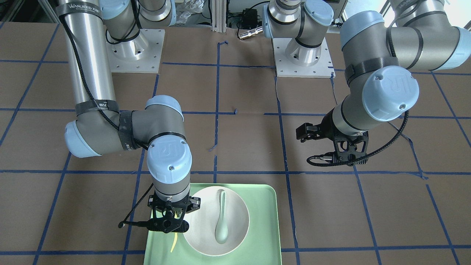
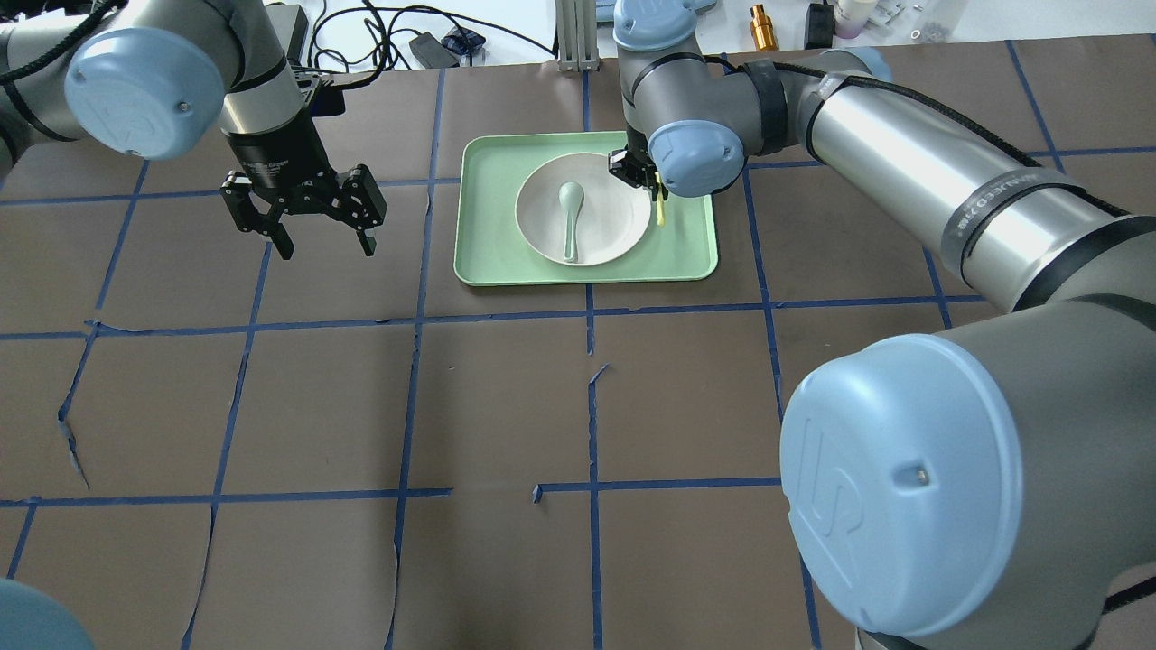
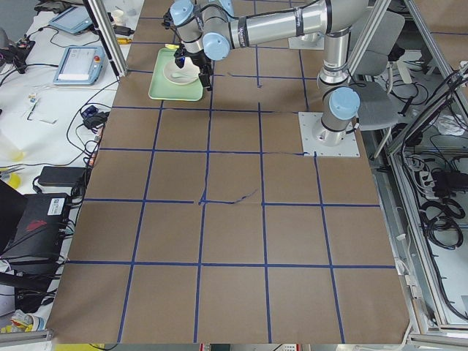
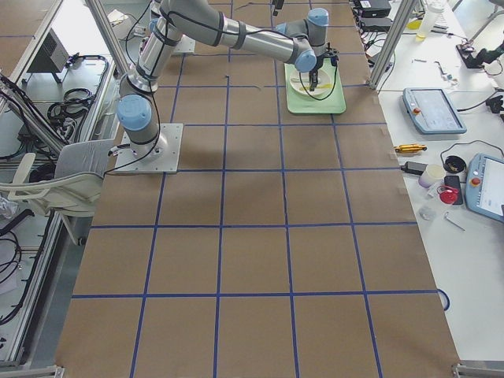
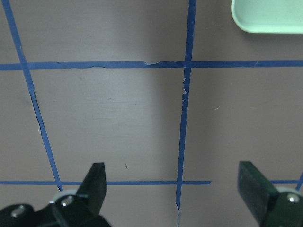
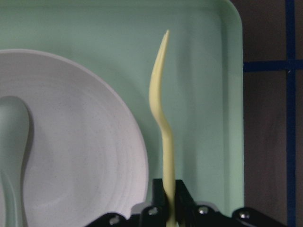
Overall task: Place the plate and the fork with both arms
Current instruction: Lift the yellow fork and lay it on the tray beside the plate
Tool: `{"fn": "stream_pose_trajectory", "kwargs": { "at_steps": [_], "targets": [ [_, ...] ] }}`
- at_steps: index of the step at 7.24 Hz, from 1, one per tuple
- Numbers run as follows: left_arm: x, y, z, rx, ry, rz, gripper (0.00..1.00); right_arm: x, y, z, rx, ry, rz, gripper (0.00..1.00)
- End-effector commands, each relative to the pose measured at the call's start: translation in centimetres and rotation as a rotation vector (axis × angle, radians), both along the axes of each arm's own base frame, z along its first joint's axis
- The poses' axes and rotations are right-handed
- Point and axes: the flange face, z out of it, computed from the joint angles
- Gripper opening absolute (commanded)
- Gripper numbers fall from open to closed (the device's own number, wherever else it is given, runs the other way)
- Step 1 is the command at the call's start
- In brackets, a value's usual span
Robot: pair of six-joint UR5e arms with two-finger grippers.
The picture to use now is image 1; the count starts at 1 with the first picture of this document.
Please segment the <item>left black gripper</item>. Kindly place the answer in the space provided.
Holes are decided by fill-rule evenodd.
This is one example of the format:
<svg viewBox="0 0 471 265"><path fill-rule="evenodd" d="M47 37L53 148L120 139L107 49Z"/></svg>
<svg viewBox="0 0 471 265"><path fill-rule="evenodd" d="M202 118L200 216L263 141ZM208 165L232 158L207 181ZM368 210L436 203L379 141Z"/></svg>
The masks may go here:
<svg viewBox="0 0 471 265"><path fill-rule="evenodd" d="M301 143L324 138L331 141L344 139L344 134L334 125L333 111L328 112L320 124L304 123L296 128L296 139Z"/></svg>

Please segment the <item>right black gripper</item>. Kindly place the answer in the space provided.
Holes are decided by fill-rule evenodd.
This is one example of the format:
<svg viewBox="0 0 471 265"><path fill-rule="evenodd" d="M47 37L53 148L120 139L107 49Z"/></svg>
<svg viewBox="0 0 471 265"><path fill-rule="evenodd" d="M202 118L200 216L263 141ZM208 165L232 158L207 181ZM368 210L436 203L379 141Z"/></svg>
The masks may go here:
<svg viewBox="0 0 471 265"><path fill-rule="evenodd" d="M179 201L162 200L154 193L149 196L148 206L161 213L163 221L171 221L173 212L180 222L184 222L185 213L200 209L201 199L187 194Z"/></svg>

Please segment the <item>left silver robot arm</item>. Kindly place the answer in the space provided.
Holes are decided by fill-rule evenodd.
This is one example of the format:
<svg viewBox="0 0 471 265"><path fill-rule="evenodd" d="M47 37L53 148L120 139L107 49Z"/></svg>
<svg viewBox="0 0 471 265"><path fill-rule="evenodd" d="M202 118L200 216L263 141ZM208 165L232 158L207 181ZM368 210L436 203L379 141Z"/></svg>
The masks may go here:
<svg viewBox="0 0 471 265"><path fill-rule="evenodd" d="M296 129L301 142L357 137L408 111L419 96L414 71L448 70L470 57L470 31L452 26L442 0L392 0L395 27L377 11L352 15L340 29L350 94L316 126Z"/></svg>

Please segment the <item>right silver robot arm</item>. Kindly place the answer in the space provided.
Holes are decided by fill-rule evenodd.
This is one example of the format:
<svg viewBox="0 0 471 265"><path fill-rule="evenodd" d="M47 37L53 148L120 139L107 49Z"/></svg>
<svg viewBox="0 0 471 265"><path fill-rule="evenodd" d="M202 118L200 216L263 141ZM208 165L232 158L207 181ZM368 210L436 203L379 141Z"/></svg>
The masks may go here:
<svg viewBox="0 0 471 265"><path fill-rule="evenodd" d="M116 102L109 58L144 68L158 67L149 36L176 20L173 0L60 0L57 15L68 37L76 120L65 128L69 151L78 158L120 150L147 150L154 194L149 221L129 222L166 232L182 228L184 214L198 210L190 196L192 155L184 116L173 97L149 99L144 110L121 112Z"/></svg>

